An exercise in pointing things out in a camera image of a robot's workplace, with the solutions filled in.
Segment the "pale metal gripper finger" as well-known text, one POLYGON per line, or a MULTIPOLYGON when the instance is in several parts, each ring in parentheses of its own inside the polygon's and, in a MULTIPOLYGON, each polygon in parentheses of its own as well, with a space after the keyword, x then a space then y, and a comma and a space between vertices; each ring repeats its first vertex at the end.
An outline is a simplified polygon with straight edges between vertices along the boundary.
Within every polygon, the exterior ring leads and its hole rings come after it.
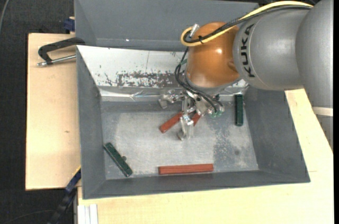
POLYGON ((185 120, 185 135, 187 139, 190 139, 194 133, 194 121, 190 118, 185 120))
POLYGON ((177 137, 180 140, 184 140, 185 133, 184 133, 184 130, 183 130, 183 118, 182 117, 179 118, 178 125, 179 125, 179 129, 178 129, 178 132, 177 132, 177 137))

